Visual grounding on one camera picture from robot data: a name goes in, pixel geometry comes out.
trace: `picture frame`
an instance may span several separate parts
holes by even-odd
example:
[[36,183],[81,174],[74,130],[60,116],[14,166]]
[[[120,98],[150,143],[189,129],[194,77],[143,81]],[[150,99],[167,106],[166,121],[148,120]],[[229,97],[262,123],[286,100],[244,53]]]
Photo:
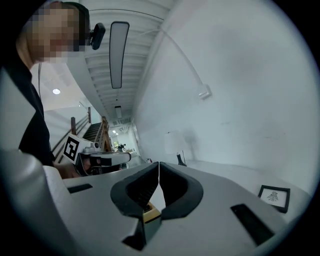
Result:
[[289,207],[290,188],[262,185],[258,197],[285,214]]

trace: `ceiling light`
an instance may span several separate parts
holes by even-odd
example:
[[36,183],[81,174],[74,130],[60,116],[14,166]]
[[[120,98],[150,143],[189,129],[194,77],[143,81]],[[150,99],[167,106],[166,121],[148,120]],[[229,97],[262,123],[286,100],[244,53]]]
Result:
[[129,27],[129,23],[124,21],[115,21],[111,24],[109,66],[111,86],[113,89],[122,87],[122,67]]
[[115,114],[118,119],[122,118],[121,106],[115,106]]
[[57,88],[53,89],[52,92],[53,92],[54,94],[60,94],[60,90],[57,89]]

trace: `black shirt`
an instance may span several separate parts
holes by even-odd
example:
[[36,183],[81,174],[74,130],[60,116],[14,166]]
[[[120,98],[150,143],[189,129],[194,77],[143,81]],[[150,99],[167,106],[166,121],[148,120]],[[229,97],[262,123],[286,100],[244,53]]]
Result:
[[20,59],[16,48],[10,50],[4,67],[22,95],[34,107],[35,114],[26,128],[19,149],[35,156],[45,166],[53,166],[49,130],[45,123],[44,107],[32,84],[32,74]]

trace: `gray device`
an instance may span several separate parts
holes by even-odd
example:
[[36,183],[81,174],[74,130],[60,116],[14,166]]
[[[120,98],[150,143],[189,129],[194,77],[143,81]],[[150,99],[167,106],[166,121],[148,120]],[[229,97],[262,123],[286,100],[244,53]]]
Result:
[[[272,206],[236,183],[180,165],[146,163],[62,180],[18,150],[1,151],[0,158],[18,216],[65,255],[246,255],[259,248],[252,229],[264,232],[265,246],[286,226]],[[143,205],[159,177],[166,203],[161,226],[147,244],[141,239],[142,247],[133,248],[131,242],[143,237]],[[249,211],[238,208],[244,213],[239,218],[236,206]]]

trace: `table surface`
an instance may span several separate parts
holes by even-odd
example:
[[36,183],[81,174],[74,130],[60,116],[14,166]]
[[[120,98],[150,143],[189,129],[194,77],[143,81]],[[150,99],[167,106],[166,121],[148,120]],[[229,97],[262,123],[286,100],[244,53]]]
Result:
[[253,169],[205,161],[186,161],[186,164],[190,168],[227,178],[257,196],[262,185],[289,188],[288,211],[287,213],[279,212],[286,223],[299,217],[311,200],[310,195],[301,188],[276,176],[264,174]]

